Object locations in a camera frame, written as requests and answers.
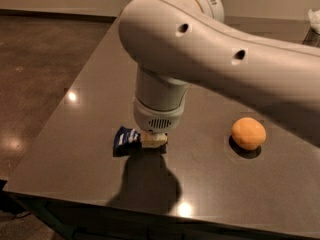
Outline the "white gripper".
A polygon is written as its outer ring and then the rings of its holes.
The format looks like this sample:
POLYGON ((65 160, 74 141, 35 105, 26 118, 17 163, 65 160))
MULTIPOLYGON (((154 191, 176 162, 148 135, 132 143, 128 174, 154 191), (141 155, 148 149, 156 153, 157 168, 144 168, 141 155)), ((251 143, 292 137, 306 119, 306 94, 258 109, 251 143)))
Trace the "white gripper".
POLYGON ((140 139, 143 148, 158 148, 167 143, 168 133, 175 129, 184 112, 182 103, 171 111, 157 111, 142 104, 138 98, 133 99, 133 114, 141 130, 140 139))

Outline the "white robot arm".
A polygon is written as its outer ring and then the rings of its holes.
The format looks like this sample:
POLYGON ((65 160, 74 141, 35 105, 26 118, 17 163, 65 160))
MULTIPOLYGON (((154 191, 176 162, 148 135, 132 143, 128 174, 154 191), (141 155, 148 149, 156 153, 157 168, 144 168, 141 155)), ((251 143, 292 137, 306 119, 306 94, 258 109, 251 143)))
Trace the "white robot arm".
POLYGON ((142 130, 176 128, 186 90, 197 84, 320 142, 320 49, 229 27, 221 0, 132 0, 118 33, 138 65, 134 118, 142 130))

